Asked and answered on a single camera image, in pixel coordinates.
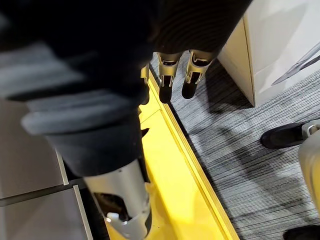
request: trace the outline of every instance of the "yellow floor strip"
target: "yellow floor strip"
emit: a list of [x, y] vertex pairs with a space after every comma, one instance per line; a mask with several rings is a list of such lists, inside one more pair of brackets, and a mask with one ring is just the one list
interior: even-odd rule
[[[143, 150], [151, 184], [147, 240], [238, 240], [224, 209], [150, 72], [150, 101], [140, 106]], [[107, 225], [111, 240], [122, 238]]]

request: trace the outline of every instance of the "silver metal joint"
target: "silver metal joint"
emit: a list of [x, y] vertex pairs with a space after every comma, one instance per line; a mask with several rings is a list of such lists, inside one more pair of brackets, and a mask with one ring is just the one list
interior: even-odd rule
[[198, 84], [212, 61], [212, 53], [200, 50], [191, 50], [189, 61], [186, 66], [185, 82], [187, 84]]
[[172, 87], [182, 52], [165, 54], [158, 52], [160, 87]]
[[143, 240], [149, 233], [149, 194], [136, 159], [106, 174], [85, 177], [98, 209], [123, 237]]
[[140, 78], [144, 80], [144, 84], [148, 85], [149, 80], [149, 63], [145, 65], [140, 72]]

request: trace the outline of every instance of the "black robotic foot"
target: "black robotic foot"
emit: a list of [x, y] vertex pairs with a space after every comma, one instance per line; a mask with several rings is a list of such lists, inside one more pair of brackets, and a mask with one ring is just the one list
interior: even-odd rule
[[185, 99], [191, 99], [195, 95], [196, 89], [197, 84], [184, 81], [181, 94]]
[[163, 104], [170, 102], [172, 96], [172, 86], [161, 86], [159, 89], [159, 99]]

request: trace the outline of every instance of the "gray striped fabric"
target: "gray striped fabric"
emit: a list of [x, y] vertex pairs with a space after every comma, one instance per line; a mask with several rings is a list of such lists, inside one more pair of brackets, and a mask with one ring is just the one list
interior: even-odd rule
[[259, 138], [274, 127], [320, 117], [320, 71], [254, 108], [218, 61], [195, 96], [182, 98], [188, 58], [187, 52], [181, 57], [171, 103], [240, 239], [281, 240], [288, 229], [318, 224], [298, 147], [270, 150]]

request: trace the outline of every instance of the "person's foot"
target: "person's foot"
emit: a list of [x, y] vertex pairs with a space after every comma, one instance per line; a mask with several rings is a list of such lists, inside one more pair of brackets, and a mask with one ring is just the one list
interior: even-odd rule
[[320, 240], [320, 226], [309, 225], [290, 229], [283, 234], [284, 240]]

